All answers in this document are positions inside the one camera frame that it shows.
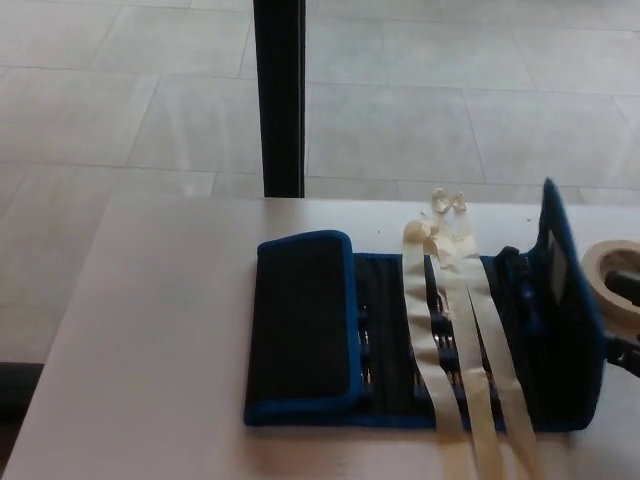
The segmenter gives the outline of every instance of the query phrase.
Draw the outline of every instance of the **tape roll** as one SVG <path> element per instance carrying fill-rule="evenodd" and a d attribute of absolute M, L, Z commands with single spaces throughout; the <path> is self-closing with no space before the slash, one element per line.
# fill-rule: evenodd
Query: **tape roll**
<path fill-rule="evenodd" d="M 596 243 L 584 255 L 582 269 L 607 320 L 626 328 L 640 328 L 640 307 L 613 293 L 604 284 L 611 271 L 640 271 L 640 243 L 628 240 Z"/>

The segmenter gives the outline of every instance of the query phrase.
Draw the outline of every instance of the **floor tile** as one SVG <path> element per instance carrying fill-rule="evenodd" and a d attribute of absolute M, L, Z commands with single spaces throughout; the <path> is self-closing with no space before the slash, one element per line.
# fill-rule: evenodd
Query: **floor tile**
<path fill-rule="evenodd" d="M 82 68 L 119 12 L 110 5 L 0 2 L 0 65 Z"/>
<path fill-rule="evenodd" d="M 449 194 L 464 193 L 471 203 L 535 203 L 542 201 L 542 185 L 496 185 L 486 183 L 398 182 L 400 200 L 430 202 L 436 188 L 444 188 Z M 576 187 L 560 187 L 560 194 L 567 204 L 580 204 L 582 197 Z"/>
<path fill-rule="evenodd" d="M 319 16 L 307 28 L 309 81 L 386 83 L 380 21 Z"/>
<path fill-rule="evenodd" d="M 193 0 L 191 8 L 250 13 L 253 10 L 253 0 Z"/>
<path fill-rule="evenodd" d="M 610 97 L 466 95 L 487 182 L 640 187 L 640 145 Z"/>
<path fill-rule="evenodd" d="M 44 2 L 59 2 L 60 0 L 37 0 Z M 136 7 L 167 7 L 167 8 L 188 8 L 191 0 L 64 0 L 64 3 L 89 3 L 123 5 Z"/>
<path fill-rule="evenodd" d="M 218 173 L 213 183 L 212 195 L 227 198 L 263 198 L 262 175 Z"/>
<path fill-rule="evenodd" d="M 305 195 L 308 198 L 397 200 L 398 190 L 392 180 L 307 177 Z"/>
<path fill-rule="evenodd" d="M 632 32 L 518 28 L 515 37 L 541 90 L 640 93 L 640 42 Z"/>
<path fill-rule="evenodd" d="M 384 22 L 389 83 L 532 89 L 511 33 L 491 25 Z"/>
<path fill-rule="evenodd" d="M 640 205 L 640 190 L 581 188 L 580 194 L 587 205 Z"/>
<path fill-rule="evenodd" d="M 0 78 L 0 161 L 123 165 L 154 76 L 12 69 Z"/>
<path fill-rule="evenodd" d="M 167 193 L 192 197 L 211 195 L 214 173 L 172 172 L 127 168 L 123 172 L 117 193 Z"/>
<path fill-rule="evenodd" d="M 640 97 L 613 97 L 613 100 L 640 141 Z"/>
<path fill-rule="evenodd" d="M 237 77 L 250 14 L 125 7 L 94 60 L 98 70 Z"/>
<path fill-rule="evenodd" d="M 445 21 L 498 25 L 566 25 L 555 0 L 440 0 Z"/>
<path fill-rule="evenodd" d="M 173 75 L 160 80 L 129 164 L 262 173 L 258 87 L 253 80 Z"/>
<path fill-rule="evenodd" d="M 0 198 L 12 197 L 27 170 L 22 165 L 0 163 Z"/>
<path fill-rule="evenodd" d="M 570 27 L 640 30 L 636 0 L 556 0 Z"/>
<path fill-rule="evenodd" d="M 0 218 L 2 218 L 2 214 L 9 207 L 11 203 L 11 197 L 0 197 Z"/>
<path fill-rule="evenodd" d="M 255 80 L 258 78 L 257 59 L 256 59 L 256 30 L 254 23 L 249 25 L 249 34 L 244 47 L 244 55 L 242 56 L 242 65 L 240 65 L 240 78 L 248 78 Z"/>
<path fill-rule="evenodd" d="M 0 307 L 0 362 L 44 363 L 63 313 Z"/>
<path fill-rule="evenodd" d="M 309 174 L 483 181 L 458 91 L 314 85 Z"/>
<path fill-rule="evenodd" d="M 321 0 L 318 15 L 381 20 L 440 20 L 438 0 Z"/>
<path fill-rule="evenodd" d="M 64 310 L 121 169 L 30 168 L 0 220 L 0 306 Z"/>

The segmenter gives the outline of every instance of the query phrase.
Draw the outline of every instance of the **black pole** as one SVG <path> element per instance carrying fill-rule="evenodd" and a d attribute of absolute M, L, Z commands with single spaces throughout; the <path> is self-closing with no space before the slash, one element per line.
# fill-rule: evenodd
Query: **black pole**
<path fill-rule="evenodd" d="M 305 0 L 253 0 L 265 197 L 304 197 Z"/>

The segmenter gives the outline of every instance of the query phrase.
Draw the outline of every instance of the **blue case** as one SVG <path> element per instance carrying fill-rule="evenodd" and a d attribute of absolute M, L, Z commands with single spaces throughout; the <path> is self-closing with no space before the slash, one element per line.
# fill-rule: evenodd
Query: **blue case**
<path fill-rule="evenodd" d="M 605 340 L 555 185 L 544 185 L 534 247 L 481 257 L 534 429 L 566 432 L 593 418 Z M 440 364 L 459 371 L 425 257 Z M 490 372 L 485 358 L 485 369 Z M 401 256 L 353 253 L 341 232 L 310 232 L 258 247 L 244 420 L 247 425 L 436 428 L 417 381 Z M 469 428 L 462 385 L 454 392 Z M 496 427 L 500 401 L 491 389 Z"/>

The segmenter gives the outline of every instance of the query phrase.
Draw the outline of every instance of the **black tool roll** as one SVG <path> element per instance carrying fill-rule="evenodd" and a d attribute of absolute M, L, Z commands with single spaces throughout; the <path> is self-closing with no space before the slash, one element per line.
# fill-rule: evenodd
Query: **black tool roll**
<path fill-rule="evenodd" d="M 584 428 L 599 394 L 604 342 L 553 184 L 545 185 L 533 249 L 506 247 L 481 260 L 534 429 Z M 440 365 L 469 428 L 455 336 L 429 257 L 425 272 Z M 245 422 L 434 428 L 411 353 L 402 282 L 401 255 L 354 254 L 341 232 L 260 245 Z M 484 347 L 483 359 L 490 375 Z M 493 387 L 491 399 L 503 429 Z"/>

